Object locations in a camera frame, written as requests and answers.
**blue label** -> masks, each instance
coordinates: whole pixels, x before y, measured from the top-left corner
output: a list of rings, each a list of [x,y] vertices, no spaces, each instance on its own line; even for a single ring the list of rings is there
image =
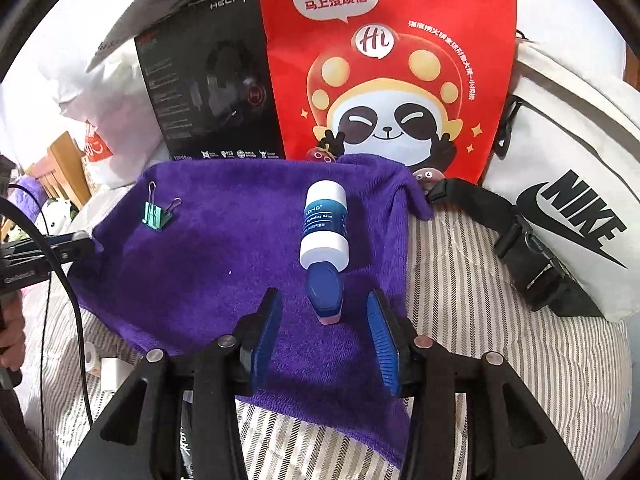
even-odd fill
[[[335,200],[323,198],[309,204],[305,209],[305,222],[302,225],[302,235],[316,231],[333,231],[347,237],[345,219],[347,210]]]

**screw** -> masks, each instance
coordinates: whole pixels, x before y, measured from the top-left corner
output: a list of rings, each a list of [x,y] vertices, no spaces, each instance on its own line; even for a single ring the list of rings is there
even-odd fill
[[[494,366],[500,366],[504,362],[504,357],[502,357],[498,352],[489,352],[486,355],[486,361]]]
[[[414,344],[418,348],[431,348],[433,346],[433,339],[427,335],[419,335],[414,339]]]
[[[238,340],[231,334],[223,335],[218,339],[218,346],[220,348],[231,348],[235,346]]]
[[[159,348],[154,348],[153,350],[149,350],[149,352],[146,353],[146,360],[150,363],[157,363],[163,357],[164,352]]]

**purple cloth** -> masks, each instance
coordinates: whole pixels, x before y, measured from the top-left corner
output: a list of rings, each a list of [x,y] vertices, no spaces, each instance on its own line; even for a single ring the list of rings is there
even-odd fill
[[[348,206],[350,262],[333,326],[316,319],[298,261],[306,190],[324,179],[344,187]],[[142,223],[151,180],[160,207],[182,199],[159,233]],[[336,428],[399,465],[408,417],[382,385],[366,297],[380,286],[405,313],[409,211],[431,215],[409,170],[378,156],[166,162],[95,228],[97,253],[74,263],[69,278],[80,304],[111,330],[142,351],[172,354],[231,331],[276,286],[282,325],[266,389],[250,402]]]
[[[38,200],[38,204],[40,204],[40,207],[45,205],[45,202],[49,197],[47,196],[47,192],[45,191],[42,184],[39,183],[36,178],[33,178],[29,175],[23,175],[18,177],[15,183],[19,184],[24,189],[28,189],[29,191],[31,191],[32,195],[36,198],[36,200]],[[32,222],[35,222],[36,218],[40,214],[40,209],[33,201],[33,198],[31,198],[21,189],[12,190],[11,194],[9,195],[9,202],[14,204],[20,211],[27,215],[29,220],[31,220]]]

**striped fabric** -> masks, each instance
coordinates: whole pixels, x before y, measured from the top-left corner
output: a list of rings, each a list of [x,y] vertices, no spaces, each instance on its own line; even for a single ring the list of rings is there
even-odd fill
[[[73,229],[98,223],[121,198],[114,190],[92,198]],[[407,313],[420,333],[453,352],[501,352],[549,414],[585,478],[601,479],[620,458],[631,394],[631,363],[623,324],[558,319],[531,313],[495,259],[495,233],[462,213],[439,209],[430,222],[409,225]],[[25,380],[18,389],[26,423],[40,441],[38,370],[46,286],[27,295]],[[94,316],[82,313],[87,341],[135,363],[139,357]],[[110,394],[89,377],[94,416]],[[60,478],[88,431],[84,417],[73,317],[58,282],[52,288],[46,338],[46,473]],[[238,402],[248,476],[254,480],[391,480],[398,470],[343,434]],[[466,473],[466,409],[456,405],[453,478]]]

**green binder clip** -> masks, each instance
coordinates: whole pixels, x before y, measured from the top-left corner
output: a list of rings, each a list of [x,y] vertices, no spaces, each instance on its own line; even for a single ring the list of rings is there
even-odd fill
[[[142,219],[142,223],[151,227],[154,231],[161,231],[174,217],[173,211],[178,207],[182,200],[180,198],[174,198],[170,206],[167,209],[162,209],[155,203],[156,195],[156,183],[151,181],[149,183],[149,198],[145,202],[145,215]]]

